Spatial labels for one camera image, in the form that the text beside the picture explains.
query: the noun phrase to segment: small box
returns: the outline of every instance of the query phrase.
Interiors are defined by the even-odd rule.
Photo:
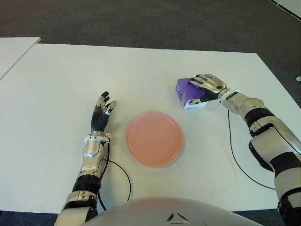
[[[175,91],[178,94],[178,97],[181,101],[181,104],[184,109],[188,108],[196,108],[196,107],[204,107],[207,102],[200,102],[199,104],[190,105],[189,103],[197,98],[205,95],[205,92],[194,85],[190,84],[189,81],[191,78],[187,79],[179,79],[177,81]]]

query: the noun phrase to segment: gray carpet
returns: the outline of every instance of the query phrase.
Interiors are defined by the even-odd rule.
[[[301,22],[268,0],[2,0],[0,37],[29,36],[41,43],[257,53],[301,106]],[[275,210],[239,214],[283,225]],[[51,225],[54,218],[3,212],[0,225]]]

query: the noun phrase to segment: white table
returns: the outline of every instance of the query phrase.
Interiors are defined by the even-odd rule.
[[[0,38],[0,80],[40,38]]]
[[[60,211],[82,164],[95,102],[105,90],[117,101],[106,128],[111,159],[129,172],[133,199],[184,197],[231,211],[275,208],[275,192],[234,163],[227,110],[217,101],[182,109],[176,81],[197,73],[212,73],[261,98],[301,138],[301,109],[256,54],[36,44],[0,82],[0,210]],[[146,111],[167,113],[182,128],[183,151],[169,166],[146,167],[127,150],[126,129]],[[230,121],[237,160],[250,176],[273,186],[273,174],[248,149],[247,126],[237,115]],[[128,183],[120,169],[109,165],[102,184],[108,207],[125,201]]]

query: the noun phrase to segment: black cable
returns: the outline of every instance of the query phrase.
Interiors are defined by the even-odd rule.
[[[107,154],[107,159],[109,159],[109,157],[110,157],[110,143],[108,143],[108,154]],[[103,169],[103,173],[102,173],[101,176],[99,177],[100,181],[102,180],[103,175],[104,175],[105,171],[107,170],[107,167],[108,167],[108,161],[106,161],[105,166],[104,166],[104,169]],[[103,201],[102,201],[102,199],[101,199],[101,197],[100,197],[99,192],[98,192],[97,196],[98,196],[99,203],[100,203],[100,205],[102,206],[103,210],[107,210],[107,208],[104,206],[104,203],[103,203]]]
[[[103,203],[99,193],[97,193],[97,196],[98,196],[99,203],[102,206],[103,210],[107,210],[107,208],[104,206],[104,203]]]
[[[128,179],[128,183],[129,183],[129,186],[130,186],[130,190],[129,190],[129,194],[128,194],[128,197],[127,197],[127,201],[129,201],[129,200],[130,200],[130,197],[131,197],[131,192],[132,192],[132,184],[131,184],[130,177],[128,176],[127,172],[126,172],[120,165],[118,165],[118,164],[117,164],[116,162],[114,162],[114,161],[109,160],[109,157],[110,157],[110,143],[108,143],[108,155],[107,155],[107,159],[104,159],[104,160],[106,161],[106,164],[105,164],[105,167],[104,167],[104,169],[103,169],[103,173],[102,173],[101,176],[100,176],[100,180],[103,178],[103,175],[104,175],[104,173],[105,173],[105,171],[106,171],[106,169],[107,169],[107,167],[108,167],[108,163],[109,163],[109,162],[114,163],[115,165],[117,165],[117,166],[125,173],[125,175],[126,175],[126,177],[127,177],[127,179]],[[100,197],[99,192],[97,193],[97,197],[98,197],[99,203],[100,203],[100,205],[102,206],[103,210],[107,210],[106,207],[105,207],[105,205],[104,205],[104,203],[103,203],[103,201],[102,201],[102,199],[101,199],[101,197]]]
[[[129,194],[128,194],[128,197],[127,197],[127,201],[130,200],[130,197],[131,197],[131,192],[132,192],[132,185],[131,185],[131,180],[130,180],[130,177],[128,176],[127,172],[121,167],[119,166],[116,162],[114,161],[111,161],[111,160],[107,160],[107,159],[104,159],[106,161],[109,161],[111,163],[114,163],[116,166],[118,166],[119,168],[121,168],[121,170],[125,173],[125,175],[127,176],[127,179],[128,179],[128,183],[130,185],[130,191],[129,191]]]
[[[244,170],[240,167],[239,163],[236,161],[236,158],[235,158],[234,153],[233,153],[233,148],[232,148],[232,137],[231,137],[231,127],[230,127],[229,110],[228,110],[228,124],[229,124],[230,146],[231,146],[232,156],[233,156],[234,161],[236,162],[237,166],[240,168],[240,170],[241,170],[248,178],[250,178],[250,179],[251,179],[252,181],[254,181],[255,183],[257,183],[257,184],[259,184],[259,185],[261,185],[261,186],[263,186],[263,187],[266,187],[266,188],[268,188],[268,189],[275,190],[275,189],[272,188],[272,187],[269,187],[269,186],[266,186],[266,185],[263,185],[263,184],[257,182],[256,180],[254,180],[253,178],[251,178],[249,175],[247,175],[247,173],[244,172]]]

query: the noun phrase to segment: robot forearm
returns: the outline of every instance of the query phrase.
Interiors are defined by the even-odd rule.
[[[101,187],[104,158],[107,157],[105,143],[110,142],[110,134],[103,130],[116,103],[109,100],[108,92],[98,99],[91,120],[91,133],[84,139],[86,146],[83,150],[83,164],[79,171],[72,192],[59,214],[55,226],[80,226],[97,216],[97,194]]]
[[[275,172],[278,211],[286,225],[300,225],[301,142],[274,116],[262,100],[249,98],[238,90],[221,92],[221,105],[239,114],[253,137],[249,148],[259,164]]]

